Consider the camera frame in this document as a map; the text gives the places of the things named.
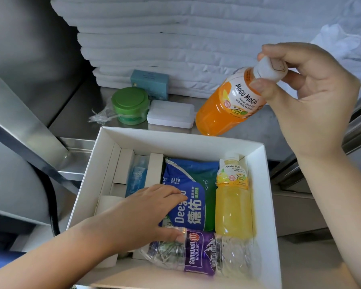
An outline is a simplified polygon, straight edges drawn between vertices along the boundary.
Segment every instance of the hand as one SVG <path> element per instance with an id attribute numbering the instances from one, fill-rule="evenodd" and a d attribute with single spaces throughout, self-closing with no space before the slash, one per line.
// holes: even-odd
<path id="1" fill-rule="evenodd" d="M 281 58 L 299 71 L 289 70 L 282 79 L 298 91 L 298 99 L 267 79 L 250 84 L 273 109 L 296 156 L 326 156 L 341 150 L 360 81 L 328 52 L 309 43 L 263 45 L 258 60 L 264 56 Z"/>
<path id="2" fill-rule="evenodd" d="M 73 229 L 81 229 L 91 245 L 102 248 L 103 258 L 140 248 L 152 241 L 175 241 L 183 234 L 158 223 L 187 197 L 164 184 L 140 189 L 104 213 L 88 218 Z"/>

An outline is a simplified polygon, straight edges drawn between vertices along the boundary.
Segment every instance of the blue item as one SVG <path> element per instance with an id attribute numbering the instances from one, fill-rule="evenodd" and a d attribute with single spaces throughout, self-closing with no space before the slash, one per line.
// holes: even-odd
<path id="1" fill-rule="evenodd" d="M 150 99 L 168 100 L 168 75 L 134 70 L 131 75 L 131 85 L 143 88 Z"/>
<path id="2" fill-rule="evenodd" d="M 165 163 L 163 183 L 180 189 L 188 200 L 172 209 L 162 225 L 214 231 L 219 162 L 166 158 Z"/>
<path id="3" fill-rule="evenodd" d="M 146 182 L 147 168 L 134 166 L 127 183 L 126 197 L 144 188 Z"/>
<path id="4" fill-rule="evenodd" d="M 0 251 L 0 269 L 24 254 L 25 252 Z"/>

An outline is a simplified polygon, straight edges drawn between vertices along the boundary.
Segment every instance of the green container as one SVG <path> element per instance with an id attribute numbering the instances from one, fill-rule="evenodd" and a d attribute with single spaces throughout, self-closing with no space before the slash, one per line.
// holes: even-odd
<path id="1" fill-rule="evenodd" d="M 147 119 L 149 96 L 138 87 L 119 89 L 111 98 L 118 120 L 126 125 L 137 125 Z"/>

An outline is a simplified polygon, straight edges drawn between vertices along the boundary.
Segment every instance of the purple label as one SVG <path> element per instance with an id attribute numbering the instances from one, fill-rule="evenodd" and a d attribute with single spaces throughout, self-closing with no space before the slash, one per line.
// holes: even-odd
<path id="1" fill-rule="evenodd" d="M 215 274 L 217 246 L 214 233 L 187 229 L 185 254 L 185 272 Z"/>

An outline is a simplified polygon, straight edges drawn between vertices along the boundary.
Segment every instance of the white container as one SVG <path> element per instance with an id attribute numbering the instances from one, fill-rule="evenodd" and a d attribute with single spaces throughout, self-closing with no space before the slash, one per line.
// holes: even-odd
<path id="1" fill-rule="evenodd" d="M 194 125 L 195 109 L 192 104 L 153 100 L 147 121 L 149 124 L 191 129 Z"/>
<path id="2" fill-rule="evenodd" d="M 193 289 L 280 289 L 282 287 L 269 170 L 263 144 L 224 137 L 102 127 L 68 227 L 76 225 L 95 213 L 102 186 L 111 185 L 113 180 L 112 177 L 105 176 L 106 173 L 111 174 L 116 169 L 116 164 L 110 161 L 111 155 L 117 151 L 120 152 L 121 148 L 133 149 L 136 155 L 149 156 L 151 153 L 158 153 L 173 158 L 200 161 L 219 161 L 228 151 L 240 154 L 240 159 L 247 161 L 254 207 L 255 241 L 260 248 L 261 271 L 257 280 L 240 280 L 165 270 L 155 267 L 148 261 L 124 258 L 118 260 L 112 268 L 92 270 L 78 284 L 93 287 L 145 289 L 188 287 Z"/>

